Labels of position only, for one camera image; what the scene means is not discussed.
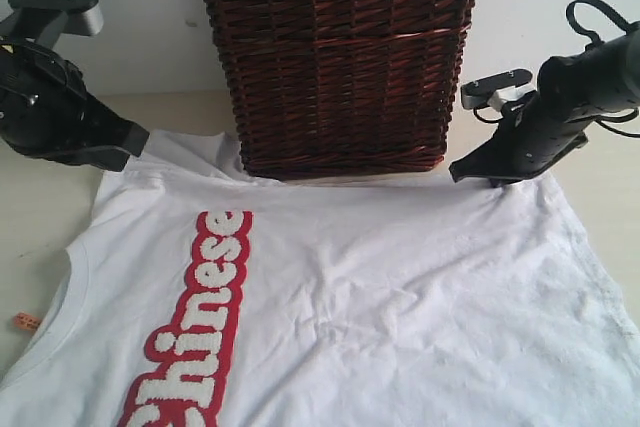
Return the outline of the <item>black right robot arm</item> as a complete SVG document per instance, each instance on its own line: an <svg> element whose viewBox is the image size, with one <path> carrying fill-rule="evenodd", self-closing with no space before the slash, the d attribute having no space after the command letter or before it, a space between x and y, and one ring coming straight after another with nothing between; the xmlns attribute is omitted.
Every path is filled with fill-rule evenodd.
<svg viewBox="0 0 640 427"><path fill-rule="evenodd" d="M502 113L492 137L449 172L455 182L487 179L501 187L533 179L588 142L585 129L609 114L639 108L639 32L549 58L537 87L517 92L533 74L525 69L495 74L461 87L468 110Z"/></svg>

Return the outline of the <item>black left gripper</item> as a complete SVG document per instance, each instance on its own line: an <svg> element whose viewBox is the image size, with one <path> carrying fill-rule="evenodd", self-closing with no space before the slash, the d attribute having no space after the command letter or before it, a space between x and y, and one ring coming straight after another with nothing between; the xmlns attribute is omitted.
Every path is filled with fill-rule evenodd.
<svg viewBox="0 0 640 427"><path fill-rule="evenodd" d="M149 136L90 94L73 63L29 40L1 39L1 139L18 154L121 172Z"/></svg>

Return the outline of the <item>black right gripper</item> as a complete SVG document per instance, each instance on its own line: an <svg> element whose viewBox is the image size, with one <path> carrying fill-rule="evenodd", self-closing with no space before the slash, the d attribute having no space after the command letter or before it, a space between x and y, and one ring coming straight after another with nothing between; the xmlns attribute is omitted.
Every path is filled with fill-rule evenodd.
<svg viewBox="0 0 640 427"><path fill-rule="evenodd" d="M508 168L498 180L499 144L493 139L449 166L452 180L486 179L508 185L544 169L592 119L605 114L599 77L605 58L600 54L554 56L540 68L537 98L527 105L508 141Z"/></svg>

